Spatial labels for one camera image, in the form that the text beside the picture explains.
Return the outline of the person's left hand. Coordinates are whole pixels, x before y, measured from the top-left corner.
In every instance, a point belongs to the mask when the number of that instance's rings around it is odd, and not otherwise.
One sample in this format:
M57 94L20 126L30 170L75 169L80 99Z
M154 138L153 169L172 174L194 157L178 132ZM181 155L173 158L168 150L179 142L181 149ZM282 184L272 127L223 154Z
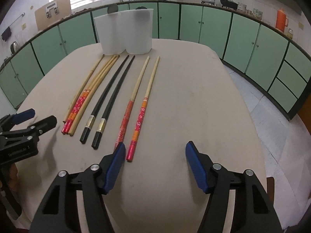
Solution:
M18 179L18 169L15 163L10 166L1 167L1 174L3 178L1 178L1 188L3 187L3 183L6 183L11 191L18 192L19 191L19 179Z

